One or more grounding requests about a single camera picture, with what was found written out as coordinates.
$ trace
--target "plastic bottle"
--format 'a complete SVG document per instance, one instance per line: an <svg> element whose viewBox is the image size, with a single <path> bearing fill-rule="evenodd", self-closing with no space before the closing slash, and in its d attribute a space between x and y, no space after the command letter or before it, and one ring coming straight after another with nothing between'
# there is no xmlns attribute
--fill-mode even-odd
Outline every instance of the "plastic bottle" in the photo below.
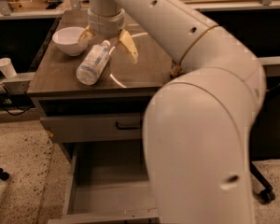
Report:
<svg viewBox="0 0 280 224"><path fill-rule="evenodd" d="M85 85L93 85L98 80L109 61L109 47L110 42L108 40L93 45L91 51L77 68L77 79L80 82Z"/></svg>

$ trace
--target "speckled floor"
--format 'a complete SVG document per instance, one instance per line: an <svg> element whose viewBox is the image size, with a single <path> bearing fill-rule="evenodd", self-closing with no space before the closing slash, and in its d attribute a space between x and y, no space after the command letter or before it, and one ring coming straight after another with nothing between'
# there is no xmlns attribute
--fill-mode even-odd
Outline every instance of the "speckled floor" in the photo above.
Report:
<svg viewBox="0 0 280 224"><path fill-rule="evenodd" d="M11 117L0 113L0 167L10 173L0 181L0 223L42 224L62 214L70 165L50 142L36 111ZM280 161L255 163L274 187L270 204L254 196L257 224L280 224ZM253 191L263 187L252 177Z"/></svg>

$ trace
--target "drawer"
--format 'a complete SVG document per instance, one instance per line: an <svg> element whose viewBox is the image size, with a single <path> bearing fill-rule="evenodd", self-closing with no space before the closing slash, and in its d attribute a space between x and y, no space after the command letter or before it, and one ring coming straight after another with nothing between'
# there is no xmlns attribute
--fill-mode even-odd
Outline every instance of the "drawer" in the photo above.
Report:
<svg viewBox="0 0 280 224"><path fill-rule="evenodd" d="M158 223L141 140L75 145L62 219L49 224Z"/></svg>
<svg viewBox="0 0 280 224"><path fill-rule="evenodd" d="M58 144L141 138L140 113L43 117L40 122Z"/></svg>

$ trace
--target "white bowl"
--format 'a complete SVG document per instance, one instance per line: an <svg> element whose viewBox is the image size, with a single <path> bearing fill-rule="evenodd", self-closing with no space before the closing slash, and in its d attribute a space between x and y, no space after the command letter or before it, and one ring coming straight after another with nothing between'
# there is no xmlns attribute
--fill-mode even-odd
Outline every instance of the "white bowl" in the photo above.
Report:
<svg viewBox="0 0 280 224"><path fill-rule="evenodd" d="M81 54L88 45L88 40L83 39L81 42L77 42L79 36L83 33L82 27L66 27L53 35L53 41L57 48L70 56L78 56Z"/></svg>

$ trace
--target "white paper cup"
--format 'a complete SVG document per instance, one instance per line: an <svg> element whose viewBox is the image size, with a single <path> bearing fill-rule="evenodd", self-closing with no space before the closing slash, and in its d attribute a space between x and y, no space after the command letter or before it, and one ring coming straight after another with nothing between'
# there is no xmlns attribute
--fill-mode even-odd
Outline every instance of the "white paper cup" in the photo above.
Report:
<svg viewBox="0 0 280 224"><path fill-rule="evenodd" d="M17 75L15 68L9 58L0 59L0 71L6 78L13 78Z"/></svg>

